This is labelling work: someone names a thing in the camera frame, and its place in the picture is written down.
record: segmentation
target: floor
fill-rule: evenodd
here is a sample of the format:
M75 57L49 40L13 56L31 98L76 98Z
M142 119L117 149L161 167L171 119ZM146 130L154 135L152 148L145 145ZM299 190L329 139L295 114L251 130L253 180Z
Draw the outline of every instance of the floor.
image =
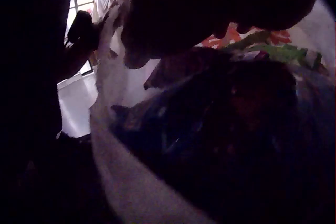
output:
M63 131L72 137L90 133L89 108L97 98L95 73L83 76L67 86L59 86Z

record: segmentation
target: plastic bag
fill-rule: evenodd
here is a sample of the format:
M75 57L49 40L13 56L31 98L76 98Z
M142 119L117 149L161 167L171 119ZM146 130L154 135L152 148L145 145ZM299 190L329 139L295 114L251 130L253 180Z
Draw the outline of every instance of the plastic bag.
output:
M221 57L163 92L145 91L158 61L127 69L121 29L113 36L118 6L109 15L90 125L108 201L126 222L328 219L335 195L329 80L279 62Z
M143 89L157 60L137 70L127 69L123 64L121 28L114 31L113 26L119 7L110 9L101 34L97 53L98 97L90 108L93 153L108 202L127 223L213 223L158 179L109 132L116 118L111 106L133 106L160 92ZM110 50L118 56L109 57Z

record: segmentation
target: window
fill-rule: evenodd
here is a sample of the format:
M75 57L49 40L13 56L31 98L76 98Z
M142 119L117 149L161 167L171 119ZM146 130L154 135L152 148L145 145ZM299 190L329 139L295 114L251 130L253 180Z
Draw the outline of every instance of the window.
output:
M66 22L66 35L79 10L92 13L93 0L70 0L69 13L68 13L67 22ZM90 61L88 60L86 61L84 66L80 69L79 73L82 75L85 75L91 72L92 72L92 66L91 66Z

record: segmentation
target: finger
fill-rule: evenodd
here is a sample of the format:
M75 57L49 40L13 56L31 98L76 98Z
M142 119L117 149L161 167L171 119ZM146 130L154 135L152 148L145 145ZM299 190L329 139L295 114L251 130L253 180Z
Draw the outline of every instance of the finger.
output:
M218 26L213 33L215 38L222 39L225 37L229 24L230 22L223 22L220 26Z
M251 29L251 26L249 25L244 25L244 24L238 24L237 26L237 32L240 34L245 34Z

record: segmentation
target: white plastic bag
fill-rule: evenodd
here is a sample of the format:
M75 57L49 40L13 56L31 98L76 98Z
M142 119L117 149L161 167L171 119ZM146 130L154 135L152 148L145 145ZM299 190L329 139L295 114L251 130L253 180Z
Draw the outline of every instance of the white plastic bag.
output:
M98 97L90 108L93 153L108 202L126 223L213 223L160 181L108 130L115 119L112 105L133 106L159 92L143 88L157 60L136 70L123 64L122 28L113 29L118 8L110 9L101 34L97 51ZM118 54L116 58L110 57L110 49Z

